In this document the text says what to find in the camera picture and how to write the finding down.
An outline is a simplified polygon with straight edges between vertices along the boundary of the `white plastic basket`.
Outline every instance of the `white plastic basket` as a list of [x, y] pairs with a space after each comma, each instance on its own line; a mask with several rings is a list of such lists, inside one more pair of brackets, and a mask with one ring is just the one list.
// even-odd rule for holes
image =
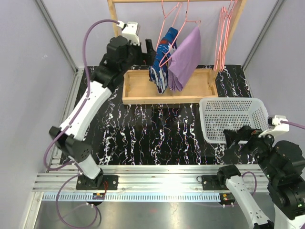
[[201, 128], [208, 143], [225, 143], [225, 129], [238, 130], [244, 125], [268, 129], [268, 112], [259, 99], [207, 98], [200, 100], [199, 106]]

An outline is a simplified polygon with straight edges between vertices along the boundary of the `white wall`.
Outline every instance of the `white wall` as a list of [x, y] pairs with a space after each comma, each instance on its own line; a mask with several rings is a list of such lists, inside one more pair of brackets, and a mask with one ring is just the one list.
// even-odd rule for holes
[[73, 71], [33, 0], [0, 7], [0, 222], [19, 228]]
[[[243, 64], [254, 42], [267, 20], [276, 0], [248, 0], [235, 31], [232, 43], [228, 49], [226, 64]], [[51, 17], [61, 34], [72, 58], [77, 66], [82, 66], [81, 46], [87, 29], [96, 21], [110, 18], [106, 0], [44, 0]], [[201, 19], [202, 36], [202, 64], [213, 64], [215, 56], [215, 42], [217, 35], [219, 12], [225, 1], [191, 2], [189, 19]], [[175, 3], [165, 3], [169, 11]], [[137, 21], [141, 25], [140, 40], [145, 44], [145, 39], [150, 38], [154, 46], [157, 43], [163, 22], [160, 3], [124, 3], [116, 4], [118, 18], [121, 21]], [[176, 24], [181, 27], [185, 10], [181, 10]], [[171, 26], [174, 19], [167, 19], [165, 28]], [[192, 30], [194, 24], [187, 24], [181, 33], [178, 43]], [[88, 40], [88, 64], [98, 65], [109, 39], [114, 36], [110, 23], [96, 28]]]
[[[287, 0], [246, 69], [253, 96], [270, 115], [285, 115], [305, 125], [304, 0]], [[289, 140], [305, 153], [305, 131], [290, 127], [278, 140]]]

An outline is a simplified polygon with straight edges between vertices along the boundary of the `floor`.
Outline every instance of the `floor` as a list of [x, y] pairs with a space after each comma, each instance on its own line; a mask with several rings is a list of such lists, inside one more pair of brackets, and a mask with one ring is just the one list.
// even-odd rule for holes
[[[200, 65], [198, 68], [212, 68]], [[147, 69], [134, 66], [133, 69]], [[78, 102], [85, 92], [83, 75]], [[240, 65], [227, 65], [218, 74], [219, 97], [251, 97]], [[92, 120], [84, 141], [100, 165], [204, 165], [250, 164], [253, 159], [238, 152], [224, 153], [223, 144], [207, 143], [201, 131], [199, 104], [124, 105], [122, 85]], [[61, 163], [67, 157], [62, 156]]]

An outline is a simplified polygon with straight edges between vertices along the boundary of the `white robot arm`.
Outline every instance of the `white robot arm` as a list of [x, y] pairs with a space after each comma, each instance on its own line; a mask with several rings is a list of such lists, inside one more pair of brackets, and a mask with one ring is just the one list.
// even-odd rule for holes
[[[128, 22], [125, 24], [119, 21], [118, 26], [122, 28], [122, 36], [111, 38], [107, 45], [107, 53], [103, 56], [100, 65], [92, 73], [89, 97], [87, 97], [88, 91], [86, 91], [73, 112], [60, 127], [53, 126], [49, 131], [54, 139], [61, 130], [70, 126], [57, 140], [56, 145], [65, 155], [78, 164], [86, 177], [92, 180], [98, 179], [98, 183], [102, 179], [103, 172], [91, 156], [91, 146], [82, 141], [85, 132], [101, 105], [122, 83], [123, 75], [127, 70], [134, 64], [152, 65], [156, 55], [152, 41], [149, 39], [145, 40], [147, 53], [142, 53], [138, 37], [138, 23]], [[87, 101], [84, 107], [73, 123], [69, 125], [69, 122], [85, 100]]]
[[242, 177], [234, 165], [219, 168], [217, 180], [226, 186], [240, 205], [251, 229], [300, 229], [305, 224], [305, 181], [302, 170], [305, 167], [300, 147], [289, 141], [279, 141], [273, 146], [274, 135], [288, 132], [284, 116], [269, 118], [274, 126], [269, 131], [261, 131], [244, 126], [237, 133], [224, 131], [227, 151], [232, 153], [239, 141], [248, 141], [241, 149], [241, 154], [251, 154], [269, 180], [268, 191], [274, 203], [275, 225], [261, 211], [249, 191], [244, 186]]

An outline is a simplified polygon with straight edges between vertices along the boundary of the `clothes hanger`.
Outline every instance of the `clothes hanger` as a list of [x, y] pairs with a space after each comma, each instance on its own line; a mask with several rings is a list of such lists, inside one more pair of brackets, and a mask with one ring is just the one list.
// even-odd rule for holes
[[160, 42], [160, 38], [161, 38], [162, 31], [163, 31], [165, 19], [166, 19], [166, 18], [176, 9], [176, 8], [178, 8], [178, 7], [180, 6], [179, 9], [178, 9], [178, 12], [176, 13], [176, 17], [175, 17], [175, 19], [174, 19], [174, 21], [173, 21], [173, 24], [172, 24], [172, 27], [173, 27], [173, 25], [175, 24], [176, 19], [177, 19], [177, 17], [178, 17], [178, 14], [179, 14], [179, 12], [180, 12], [180, 9], [181, 9], [181, 6], [182, 6], [182, 2], [178, 2], [177, 5], [176, 5], [174, 8], [172, 8], [172, 10], [171, 10], [167, 15], [165, 15], [165, 12], [164, 12], [163, 0], [161, 1], [161, 5], [162, 5], [162, 13], [163, 13], [164, 18], [163, 18], [163, 24], [162, 24], [162, 28], [161, 28], [161, 31], [160, 31], [160, 34], [159, 34], [159, 39], [158, 39], [158, 42], [157, 42], [156, 50], [157, 50], [158, 45], [159, 45], [159, 42]]
[[[230, 27], [230, 22], [231, 22], [233, 11], [234, 11], [234, 8], [235, 8], [238, 0], [235, 0], [234, 4], [232, 4], [232, 2], [233, 2], [233, 0], [230, 1], [230, 5], [229, 5], [228, 9], [226, 7], [222, 7], [221, 12], [220, 12], [217, 38], [216, 38], [214, 71], [217, 71], [218, 64], [219, 64], [219, 70], [221, 72], [224, 70], [225, 53], [227, 50], [227, 42], [228, 42], [228, 36], [229, 36], [229, 27]], [[220, 33], [221, 33], [221, 36], [220, 36], [220, 42], [219, 42], [219, 49], [218, 49], [218, 53], [217, 53], [218, 37], [219, 37]], [[224, 36], [224, 46], [223, 46], [223, 50], [222, 50], [223, 36]]]
[[185, 25], [187, 22], [195, 22], [195, 23], [198, 23], [198, 22], [199, 22], [199, 25], [200, 25], [200, 23], [201, 23], [201, 20], [198, 20], [198, 21], [189, 21], [189, 20], [187, 20], [187, 12], [188, 12], [188, 10], [189, 10], [189, 2], [190, 2], [190, 0], [187, 0], [187, 7], [186, 7], [186, 12], [185, 12], [185, 20], [184, 20], [184, 23], [183, 23], [182, 27], [180, 28], [180, 30], [179, 30], [177, 36], [175, 37], [174, 41], [173, 41], [172, 44], [170, 45], [168, 52], [167, 52], [167, 53], [163, 56], [163, 58], [161, 59], [161, 61], [160, 61], [160, 63], [159, 63], [159, 67], [162, 67], [163, 65], [165, 65], [165, 64], [171, 59], [171, 57], [170, 57], [170, 58], [168, 58], [164, 63], [162, 63], [162, 61], [164, 61], [165, 57], [167, 57], [167, 55], [170, 53], [171, 49], [173, 48], [173, 44], [176, 42], [176, 40], [177, 40], [177, 38], [178, 38], [178, 36], [179, 36], [181, 30], [183, 29], [184, 25]]

